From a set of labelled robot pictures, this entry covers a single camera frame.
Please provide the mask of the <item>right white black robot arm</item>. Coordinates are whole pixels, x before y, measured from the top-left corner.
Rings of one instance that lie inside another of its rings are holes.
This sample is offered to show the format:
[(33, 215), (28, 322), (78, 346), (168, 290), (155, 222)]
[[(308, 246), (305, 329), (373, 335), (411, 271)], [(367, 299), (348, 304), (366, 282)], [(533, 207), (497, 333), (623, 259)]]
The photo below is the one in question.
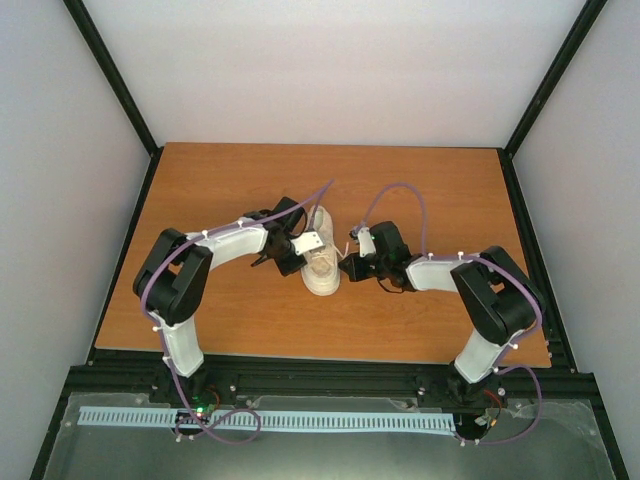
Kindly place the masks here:
[(413, 254), (391, 221), (354, 234), (359, 251), (338, 262), (351, 282), (389, 281), (392, 293), (431, 290), (457, 293), (473, 329), (450, 365), (446, 388), (458, 403), (470, 403), (521, 338), (541, 327), (546, 304), (540, 291), (505, 249), (442, 257)]

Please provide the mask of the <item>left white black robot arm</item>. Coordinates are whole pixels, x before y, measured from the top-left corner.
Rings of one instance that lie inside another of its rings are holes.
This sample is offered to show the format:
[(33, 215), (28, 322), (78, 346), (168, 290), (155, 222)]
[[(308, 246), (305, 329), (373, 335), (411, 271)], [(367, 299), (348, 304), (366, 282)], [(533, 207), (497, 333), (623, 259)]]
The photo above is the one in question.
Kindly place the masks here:
[(256, 254), (258, 266), (272, 260), (286, 277), (306, 264), (294, 230), (308, 220), (303, 206), (283, 197), (274, 209), (246, 213), (236, 222), (202, 232), (161, 232), (134, 283), (143, 312), (161, 335), (164, 358), (177, 373), (172, 388), (186, 402), (201, 400), (208, 378), (198, 371), (204, 362), (195, 326), (209, 272), (232, 260)]

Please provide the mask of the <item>white shoelace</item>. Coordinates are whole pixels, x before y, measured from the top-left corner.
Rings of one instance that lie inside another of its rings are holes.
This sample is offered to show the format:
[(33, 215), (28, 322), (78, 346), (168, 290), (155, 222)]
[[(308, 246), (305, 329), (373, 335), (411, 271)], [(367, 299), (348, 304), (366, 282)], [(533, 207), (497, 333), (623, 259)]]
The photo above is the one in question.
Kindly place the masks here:
[(347, 241), (343, 248), (339, 248), (335, 244), (324, 245), (316, 248), (309, 253), (309, 259), (312, 263), (317, 262), (319, 259), (323, 261), (338, 263), (344, 260), (350, 253), (351, 243)]

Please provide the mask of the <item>white sneaker shoe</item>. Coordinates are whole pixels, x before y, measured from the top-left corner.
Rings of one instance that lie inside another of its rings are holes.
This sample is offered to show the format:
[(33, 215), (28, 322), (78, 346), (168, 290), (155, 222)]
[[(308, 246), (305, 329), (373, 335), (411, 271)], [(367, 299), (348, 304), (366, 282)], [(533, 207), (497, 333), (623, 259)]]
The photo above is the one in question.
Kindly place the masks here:
[(304, 255), (306, 265), (301, 278), (306, 288), (314, 295), (329, 296), (340, 286), (338, 249), (334, 242), (333, 220), (323, 206), (319, 206), (313, 219), (313, 229), (319, 234), (324, 246)]

